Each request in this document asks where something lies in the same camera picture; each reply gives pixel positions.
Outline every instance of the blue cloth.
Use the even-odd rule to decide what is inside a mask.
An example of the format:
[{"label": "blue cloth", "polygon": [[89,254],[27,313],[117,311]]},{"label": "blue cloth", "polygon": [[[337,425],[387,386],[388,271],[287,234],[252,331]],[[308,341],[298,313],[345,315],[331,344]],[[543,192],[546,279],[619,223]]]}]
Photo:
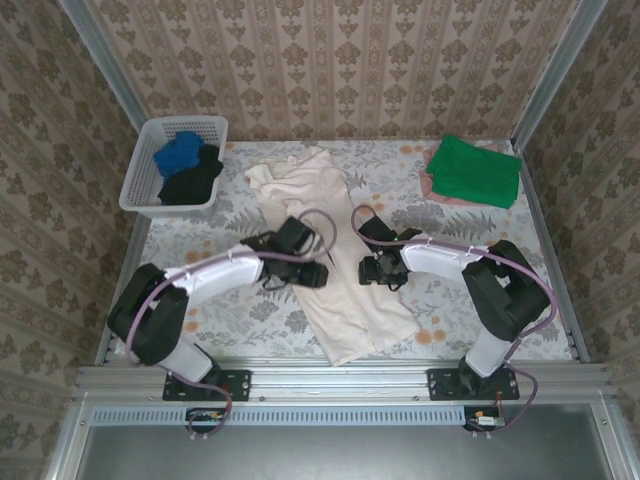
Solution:
[{"label": "blue cloth", "polygon": [[203,144],[196,133],[178,132],[174,140],[158,150],[153,159],[165,181],[175,173],[197,167],[200,163],[198,152]]}]

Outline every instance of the gray floor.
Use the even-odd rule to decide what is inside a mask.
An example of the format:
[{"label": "gray floor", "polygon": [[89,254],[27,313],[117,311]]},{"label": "gray floor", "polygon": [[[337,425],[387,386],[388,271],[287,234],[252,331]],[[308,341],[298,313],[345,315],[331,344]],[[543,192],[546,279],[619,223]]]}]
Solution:
[{"label": "gray floor", "polygon": [[535,407],[490,440],[460,427],[94,428],[83,480],[609,479],[583,407]]}]

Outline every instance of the pink towel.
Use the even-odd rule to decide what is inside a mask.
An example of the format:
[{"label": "pink towel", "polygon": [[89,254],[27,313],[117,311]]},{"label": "pink towel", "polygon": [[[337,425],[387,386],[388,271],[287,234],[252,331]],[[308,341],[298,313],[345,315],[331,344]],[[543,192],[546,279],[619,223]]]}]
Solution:
[{"label": "pink towel", "polygon": [[[438,202],[438,203],[444,203],[446,205],[458,205],[462,207],[486,206],[483,203],[473,203],[473,202],[467,202],[466,200],[462,200],[460,198],[445,197],[433,191],[433,175],[426,172],[426,167],[429,165],[429,162],[431,162],[431,159],[436,154],[438,147],[439,145],[428,148],[422,154],[424,156],[424,161],[425,161],[425,168],[420,170],[420,188],[422,189],[422,196],[428,200],[433,200],[434,202]],[[482,148],[486,148],[487,150],[491,150],[492,152],[499,151],[498,146],[496,144],[487,145],[486,147],[482,147]]]}]

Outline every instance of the laundry basket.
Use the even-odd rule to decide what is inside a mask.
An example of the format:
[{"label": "laundry basket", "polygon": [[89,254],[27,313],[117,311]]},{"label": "laundry basket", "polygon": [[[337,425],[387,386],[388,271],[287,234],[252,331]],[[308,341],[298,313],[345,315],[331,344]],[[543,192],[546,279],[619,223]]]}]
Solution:
[{"label": "laundry basket", "polygon": [[204,143],[220,149],[222,162],[229,122],[224,117],[184,115],[148,120],[142,126],[131,163],[120,191],[120,208],[138,212],[149,218],[206,217],[213,212],[220,177],[213,182],[211,198],[202,205],[162,205],[158,193],[164,179],[160,175],[153,155],[181,131],[195,132]]}]

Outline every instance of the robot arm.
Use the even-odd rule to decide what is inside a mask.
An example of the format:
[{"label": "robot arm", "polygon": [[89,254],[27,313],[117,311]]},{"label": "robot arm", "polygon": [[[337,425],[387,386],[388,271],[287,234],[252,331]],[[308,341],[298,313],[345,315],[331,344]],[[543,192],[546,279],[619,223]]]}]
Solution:
[{"label": "robot arm", "polygon": [[224,254],[195,264],[166,270],[150,263],[142,265],[109,313],[107,324],[116,335],[126,340],[142,303],[151,292],[167,279],[185,272],[182,278],[162,290],[144,312],[135,331],[132,351],[145,365],[160,365],[189,381],[199,382],[217,365],[182,336],[187,309],[227,290],[273,276],[286,283],[310,288],[325,286],[328,270],[322,264],[263,260],[258,256],[258,252],[300,256],[302,249],[313,242],[314,237],[309,227],[290,217],[277,232],[247,238]]},{"label": "robot arm", "polygon": [[[408,281],[410,272],[427,272],[467,286],[482,323],[478,339],[459,367],[461,381],[470,390],[503,365],[520,333],[549,306],[544,291],[522,272],[482,255],[431,245],[429,237],[419,235],[419,230],[409,229],[397,235],[375,216],[362,225],[359,233],[383,242],[414,237],[426,240],[404,246],[370,244],[374,256],[365,257],[359,268],[363,285],[381,283],[397,290]],[[518,248],[506,240],[473,249],[486,250],[533,271]]]}]

